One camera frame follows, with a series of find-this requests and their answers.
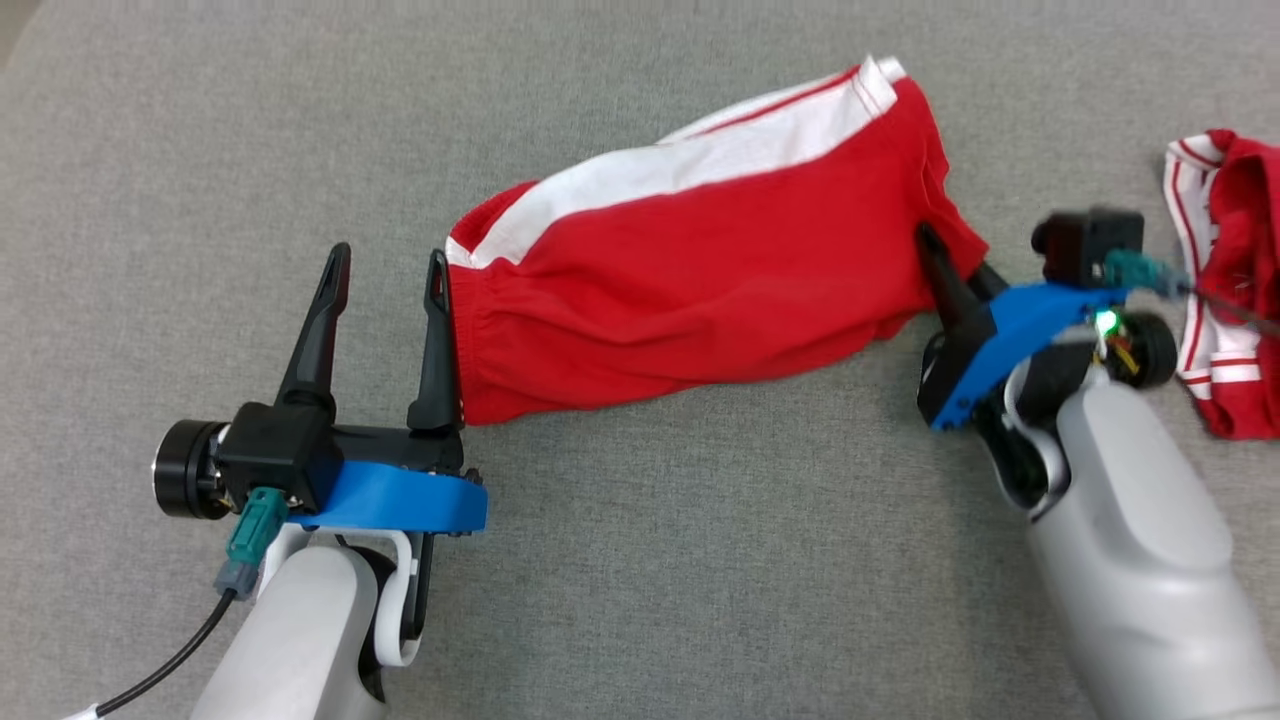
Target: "red and white garment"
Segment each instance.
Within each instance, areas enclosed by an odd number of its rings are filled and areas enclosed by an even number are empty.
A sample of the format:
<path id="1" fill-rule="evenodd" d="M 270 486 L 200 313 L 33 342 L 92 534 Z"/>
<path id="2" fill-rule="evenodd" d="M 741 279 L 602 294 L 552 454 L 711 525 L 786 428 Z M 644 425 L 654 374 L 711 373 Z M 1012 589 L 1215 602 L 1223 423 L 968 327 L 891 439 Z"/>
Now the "red and white garment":
<path id="1" fill-rule="evenodd" d="M 502 192 L 447 243 L 466 420 L 827 365 L 932 305 L 915 227 L 987 251 L 893 59 Z"/>
<path id="2" fill-rule="evenodd" d="M 1280 149 L 1217 129 L 1171 142 L 1165 158 L 1188 274 L 1228 302 L 1280 316 Z M 1280 341 L 1192 296 L 1178 363 L 1213 434 L 1280 437 Z"/>

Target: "white trim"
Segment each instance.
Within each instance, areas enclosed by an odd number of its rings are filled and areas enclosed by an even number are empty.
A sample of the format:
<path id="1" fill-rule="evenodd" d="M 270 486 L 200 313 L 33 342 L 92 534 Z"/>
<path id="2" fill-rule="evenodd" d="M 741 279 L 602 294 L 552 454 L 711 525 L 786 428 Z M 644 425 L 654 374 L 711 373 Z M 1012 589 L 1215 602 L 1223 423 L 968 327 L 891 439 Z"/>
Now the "white trim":
<path id="1" fill-rule="evenodd" d="M 1217 179 L 1217 172 L 1219 172 L 1219 169 L 1220 168 L 1213 168 L 1212 170 L 1206 172 L 1204 173 L 1204 182 L 1201 183 L 1201 196 L 1198 199 L 1199 205 L 1197 205 L 1197 206 L 1198 208 L 1204 208 L 1204 214 L 1206 215 L 1208 214 L 1208 193 L 1210 193 L 1211 190 L 1213 190 L 1213 181 Z M 1208 219 L 1208 225 L 1210 225 L 1208 227 L 1210 232 L 1208 232 L 1208 238 L 1206 240 L 1206 242 L 1208 243 L 1210 247 L 1213 247 L 1213 241 L 1217 240 L 1217 232 L 1219 232 L 1217 231 L 1217 224 L 1213 223 L 1212 219 Z"/>
<path id="2" fill-rule="evenodd" d="M 1178 241 L 1183 251 L 1183 264 L 1187 274 L 1194 282 L 1201 272 L 1201 266 L 1196 264 L 1196 259 L 1199 258 L 1203 264 L 1208 258 L 1210 247 L 1207 243 L 1204 247 L 1199 247 L 1199 243 L 1197 243 L 1194 251 L 1192 250 L 1193 231 L 1197 237 L 1201 237 L 1199 227 L 1202 225 L 1197 218 L 1197 213 L 1202 208 L 1202 193 L 1197 178 L 1199 173 L 1185 167 L 1183 155 L 1175 151 L 1176 146 L 1176 142 L 1171 142 L 1169 151 L 1165 154 L 1165 202 L 1169 205 L 1169 215 L 1172 218 L 1174 228 L 1178 231 Z M 1175 178 L 1178 179 L 1176 186 L 1174 184 Z M 1187 213 L 1185 223 L 1183 222 L 1183 214 L 1178 210 L 1179 200 L 1181 200 L 1181 206 Z M 1212 347 L 1208 347 L 1208 338 L 1211 336 L 1208 332 L 1210 328 L 1206 327 L 1212 318 L 1207 315 L 1203 305 L 1199 297 L 1194 295 L 1187 296 L 1187 325 L 1183 329 L 1183 343 L 1178 348 L 1178 373 L 1183 378 L 1188 378 L 1190 372 L 1208 365 L 1208 354 L 1213 351 Z M 1206 313 L 1203 322 L 1201 322 L 1201 313 Z M 1198 338 L 1196 336 L 1197 325 L 1201 329 Z M 1193 348 L 1196 351 L 1194 359 L 1190 356 Z M 1190 370 L 1187 370 L 1188 361 L 1192 365 Z"/>
<path id="3" fill-rule="evenodd" d="M 471 254 L 467 252 L 466 247 L 462 247 L 461 242 L 453 240 L 453 236 L 449 236 L 449 238 L 444 241 L 444 259 L 448 260 L 451 265 L 461 265 L 463 268 L 475 269 L 474 265 L 471 265 Z"/>
<path id="4" fill-rule="evenodd" d="M 1190 152 L 1183 150 L 1181 143 L 1187 143 Z M 1212 170 L 1222 163 L 1222 158 L 1226 155 L 1213 145 L 1208 135 L 1196 135 L 1192 137 L 1184 137 L 1181 140 L 1175 140 L 1169 143 L 1169 151 L 1178 155 L 1187 163 L 1196 165 L 1202 170 Z M 1206 165 L 1199 158 L 1208 160 L 1211 164 Z"/>
<path id="5" fill-rule="evenodd" d="M 1211 384 L 1222 383 L 1256 383 L 1262 379 L 1262 368 L 1257 365 L 1224 365 L 1210 368 L 1213 380 Z"/>
<path id="6" fill-rule="evenodd" d="M 896 61 L 886 65 L 888 76 L 868 58 L 852 82 L 835 85 L 759 118 L 681 142 L 607 152 L 559 172 L 512 202 L 466 256 L 461 245 L 447 245 L 454 250 L 449 261 L 475 269 L 486 268 L 499 258 L 520 264 L 554 222 L 575 213 L 673 195 L 822 158 L 897 101 L 890 77 L 901 72 L 901 65 Z"/>
<path id="7" fill-rule="evenodd" d="M 1257 359 L 1258 359 L 1258 348 L 1254 347 L 1253 350 L 1221 350 L 1219 352 L 1215 352 L 1213 356 L 1210 357 L 1210 361 L 1257 360 Z"/>
<path id="8" fill-rule="evenodd" d="M 1229 355 L 1238 352 L 1257 357 L 1258 341 L 1262 340 L 1253 325 L 1225 325 L 1216 319 L 1213 320 L 1213 337 L 1216 342 L 1213 355 L 1210 357 L 1211 361 L 1226 360 Z"/>
<path id="9" fill-rule="evenodd" d="M 776 105 L 782 102 L 787 97 L 795 97 L 796 95 L 804 95 L 810 90 L 815 90 L 827 85 L 828 82 L 836 79 L 845 73 L 836 73 L 827 76 L 824 78 L 818 78 L 813 82 L 801 82 L 800 85 L 792 85 L 791 87 L 783 87 L 782 90 L 774 90 L 773 92 L 765 92 L 764 95 L 755 96 L 750 100 L 744 100 L 735 105 L 730 105 L 723 110 L 717 110 L 705 118 L 694 120 L 692 123 L 677 129 L 676 132 L 668 135 L 667 137 L 658 141 L 658 145 L 667 145 L 671 142 L 678 142 L 694 137 L 695 135 L 704 133 L 717 126 L 722 126 L 727 122 L 733 120 L 733 118 L 741 118 L 750 115 L 751 113 L 759 113 L 760 110 L 768 108 L 769 105 Z"/>
<path id="10" fill-rule="evenodd" d="M 1192 397 L 1196 400 L 1213 400 L 1213 386 L 1211 383 L 1188 384 L 1187 389 L 1192 392 Z"/>
<path id="11" fill-rule="evenodd" d="M 868 63 L 873 61 L 870 58 L 867 59 Z M 884 76 L 884 79 L 893 83 L 906 77 L 906 69 L 902 68 L 902 63 L 897 58 L 884 58 L 876 63 L 879 67 L 879 72 Z M 818 78 L 812 82 L 801 82 L 800 85 L 792 85 L 791 87 L 783 87 L 782 90 L 774 90 L 773 92 L 765 92 L 764 95 L 758 95 L 750 100 L 744 100 L 735 105 L 730 105 L 723 110 L 717 110 L 705 118 L 694 120 L 692 123 L 677 129 L 676 132 L 668 135 L 667 137 L 658 141 L 658 145 L 666 145 L 669 142 L 678 142 L 694 137 L 695 135 L 704 133 L 714 127 L 722 126 L 724 123 L 732 122 L 735 118 L 744 118 L 753 113 L 759 113 L 760 110 L 768 108 L 769 105 L 777 105 L 788 97 L 796 97 L 817 90 L 831 81 L 838 78 L 845 73 L 829 74 L 824 78 Z"/>

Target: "green connector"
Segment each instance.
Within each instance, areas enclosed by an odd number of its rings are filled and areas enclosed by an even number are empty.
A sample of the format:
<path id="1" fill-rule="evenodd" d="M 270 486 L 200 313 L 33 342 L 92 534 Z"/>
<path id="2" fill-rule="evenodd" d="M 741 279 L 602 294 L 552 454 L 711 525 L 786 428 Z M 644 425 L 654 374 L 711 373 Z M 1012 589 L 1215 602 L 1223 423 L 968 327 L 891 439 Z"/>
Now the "green connector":
<path id="1" fill-rule="evenodd" d="M 1144 288 L 1161 297 L 1178 297 L 1190 287 L 1185 273 L 1133 250 L 1112 250 L 1105 263 L 1105 278 L 1111 287 Z"/>
<path id="2" fill-rule="evenodd" d="M 275 542 L 289 516 L 284 493 L 273 488 L 257 488 L 248 496 L 236 532 L 227 541 L 227 562 L 214 580 L 219 594 L 236 592 L 236 600 L 246 600 L 257 584 L 257 568 L 266 556 L 266 548 Z"/>
<path id="3" fill-rule="evenodd" d="M 227 559 L 232 562 L 260 565 L 266 548 L 275 541 L 289 516 L 284 493 L 273 488 L 257 488 L 248 496 L 236 532 L 227 541 Z"/>

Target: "black wheel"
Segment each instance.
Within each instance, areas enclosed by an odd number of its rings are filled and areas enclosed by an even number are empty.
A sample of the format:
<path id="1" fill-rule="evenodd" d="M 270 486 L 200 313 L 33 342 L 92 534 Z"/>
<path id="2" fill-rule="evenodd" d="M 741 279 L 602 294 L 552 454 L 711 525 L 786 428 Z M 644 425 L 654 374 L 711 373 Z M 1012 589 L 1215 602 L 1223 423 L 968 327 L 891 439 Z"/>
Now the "black wheel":
<path id="1" fill-rule="evenodd" d="M 1155 313 L 1120 315 L 1117 332 L 1107 338 L 1107 370 L 1135 388 L 1160 387 L 1178 369 L 1178 343 L 1169 323 Z"/>

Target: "gray connector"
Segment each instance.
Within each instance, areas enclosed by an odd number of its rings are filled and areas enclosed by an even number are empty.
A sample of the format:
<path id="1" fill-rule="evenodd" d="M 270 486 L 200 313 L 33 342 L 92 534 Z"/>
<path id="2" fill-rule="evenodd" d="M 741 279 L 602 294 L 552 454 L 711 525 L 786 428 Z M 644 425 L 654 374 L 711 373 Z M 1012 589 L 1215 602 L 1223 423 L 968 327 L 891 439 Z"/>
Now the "gray connector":
<path id="1" fill-rule="evenodd" d="M 236 600 L 248 600 L 257 584 L 257 565 L 228 560 L 223 562 L 223 569 L 214 579 L 214 589 L 223 594 L 228 589 L 236 591 Z"/>

